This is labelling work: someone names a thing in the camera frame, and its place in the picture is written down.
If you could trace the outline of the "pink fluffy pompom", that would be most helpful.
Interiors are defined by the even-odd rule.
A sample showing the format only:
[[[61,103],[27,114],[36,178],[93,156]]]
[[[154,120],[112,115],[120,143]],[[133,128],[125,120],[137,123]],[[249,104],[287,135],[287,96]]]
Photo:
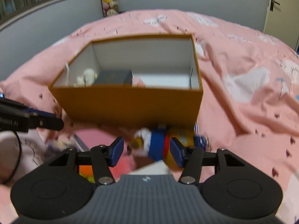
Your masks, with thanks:
[[[78,153],[78,172],[81,176],[96,184],[118,181],[121,175],[167,175],[170,169],[164,161],[153,162],[133,169],[135,162],[124,151],[125,142],[122,137],[113,139],[109,145],[100,143],[90,151]]]

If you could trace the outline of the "orange crochet ball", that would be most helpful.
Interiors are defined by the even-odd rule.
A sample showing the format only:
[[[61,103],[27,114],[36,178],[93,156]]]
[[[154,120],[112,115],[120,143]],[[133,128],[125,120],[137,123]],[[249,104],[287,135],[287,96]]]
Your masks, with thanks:
[[[79,174],[87,179],[90,183],[95,183],[93,169],[91,165],[80,165]]]

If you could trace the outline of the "blue yellow knitted doll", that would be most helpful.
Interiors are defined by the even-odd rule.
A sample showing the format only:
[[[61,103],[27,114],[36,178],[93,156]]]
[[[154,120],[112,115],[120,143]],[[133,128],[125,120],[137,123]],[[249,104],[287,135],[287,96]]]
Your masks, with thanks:
[[[133,157],[148,157],[152,161],[163,160],[171,169],[179,169],[170,152],[170,140],[177,138],[184,146],[201,145],[206,152],[211,151],[209,139],[198,134],[198,128],[160,127],[156,129],[139,129],[127,145],[127,153]]]

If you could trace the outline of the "white crochet doll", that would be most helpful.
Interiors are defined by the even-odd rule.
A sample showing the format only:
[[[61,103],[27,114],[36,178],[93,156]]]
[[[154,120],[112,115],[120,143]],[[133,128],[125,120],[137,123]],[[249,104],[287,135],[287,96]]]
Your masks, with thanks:
[[[70,67],[67,63],[64,65],[64,71],[66,72],[65,86],[70,86]],[[76,83],[74,83],[73,86],[91,86],[96,81],[97,76],[98,74],[92,68],[87,68],[83,71],[81,76],[76,78]]]

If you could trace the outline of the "dark grey gift box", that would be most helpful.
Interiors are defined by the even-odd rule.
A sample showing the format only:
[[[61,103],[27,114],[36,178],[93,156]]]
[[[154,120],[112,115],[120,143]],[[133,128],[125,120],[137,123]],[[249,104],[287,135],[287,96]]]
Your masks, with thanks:
[[[103,70],[99,72],[93,84],[132,85],[132,81],[133,75],[131,70]]]

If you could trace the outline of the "pink fabric pouch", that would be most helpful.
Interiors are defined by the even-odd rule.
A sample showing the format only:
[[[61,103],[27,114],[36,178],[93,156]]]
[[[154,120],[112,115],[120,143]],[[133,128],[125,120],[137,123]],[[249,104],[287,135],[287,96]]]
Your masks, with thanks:
[[[137,76],[133,76],[132,78],[132,86],[134,87],[145,87],[145,83],[142,81],[141,78],[137,77]]]

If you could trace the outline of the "orange cardboard storage box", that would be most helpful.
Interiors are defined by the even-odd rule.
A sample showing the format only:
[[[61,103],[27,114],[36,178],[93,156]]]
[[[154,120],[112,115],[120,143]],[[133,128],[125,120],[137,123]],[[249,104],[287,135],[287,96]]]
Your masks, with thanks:
[[[191,34],[139,34],[94,39],[68,61],[49,90],[73,120],[120,127],[159,124],[193,128],[203,97],[195,38]],[[131,70],[145,87],[92,84],[74,87],[87,68]]]

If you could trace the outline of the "cream room door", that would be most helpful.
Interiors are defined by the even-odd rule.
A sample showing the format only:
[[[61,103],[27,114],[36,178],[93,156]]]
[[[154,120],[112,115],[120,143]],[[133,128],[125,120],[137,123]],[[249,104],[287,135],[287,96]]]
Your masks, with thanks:
[[[298,0],[268,0],[263,32],[298,49]]]

